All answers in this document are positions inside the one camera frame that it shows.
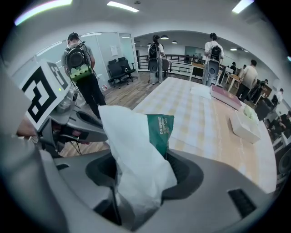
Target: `black vent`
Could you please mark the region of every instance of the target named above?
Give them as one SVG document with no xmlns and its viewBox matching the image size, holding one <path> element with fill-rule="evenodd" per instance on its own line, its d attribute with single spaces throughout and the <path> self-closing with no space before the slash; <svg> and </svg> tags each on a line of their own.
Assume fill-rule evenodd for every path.
<svg viewBox="0 0 291 233">
<path fill-rule="evenodd" d="M 254 203 L 240 188 L 228 191 L 241 217 L 244 218 L 256 209 Z"/>
</svg>

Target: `railing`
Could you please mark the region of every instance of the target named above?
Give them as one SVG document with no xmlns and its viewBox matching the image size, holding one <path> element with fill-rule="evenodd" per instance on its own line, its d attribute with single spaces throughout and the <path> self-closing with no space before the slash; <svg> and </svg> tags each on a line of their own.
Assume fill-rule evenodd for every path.
<svg viewBox="0 0 291 233">
<path fill-rule="evenodd" d="M 169 73 L 179 73 L 188 76 L 191 72 L 191 62 L 194 61 L 193 56 L 167 54 L 163 59 L 172 60 L 169 65 Z M 137 65 L 140 71 L 149 70 L 149 58 L 147 55 L 137 56 Z"/>
</svg>

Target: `white tissue box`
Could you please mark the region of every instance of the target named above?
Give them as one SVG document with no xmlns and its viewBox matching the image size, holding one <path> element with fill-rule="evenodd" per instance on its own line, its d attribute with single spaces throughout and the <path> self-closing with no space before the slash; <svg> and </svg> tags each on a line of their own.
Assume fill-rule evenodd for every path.
<svg viewBox="0 0 291 233">
<path fill-rule="evenodd" d="M 255 143 L 261 139 L 259 127 L 256 122 L 239 111 L 235 111 L 232 114 L 231 125 L 234 134 L 250 143 Z"/>
</svg>

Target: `checkered tablecloth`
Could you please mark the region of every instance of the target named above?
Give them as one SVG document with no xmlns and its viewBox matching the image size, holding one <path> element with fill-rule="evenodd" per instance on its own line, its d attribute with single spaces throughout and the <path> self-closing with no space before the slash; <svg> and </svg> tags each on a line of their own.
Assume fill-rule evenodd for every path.
<svg viewBox="0 0 291 233">
<path fill-rule="evenodd" d="M 276 187 L 276 162 L 269 137 L 251 144 L 232 131 L 230 115 L 234 109 L 221 101 L 192 95 L 194 82 L 169 77 L 136 108 L 143 114 L 174 115 L 169 139 L 171 149 L 227 163 L 265 192 Z M 271 149 L 269 155 L 263 151 Z"/>
</svg>

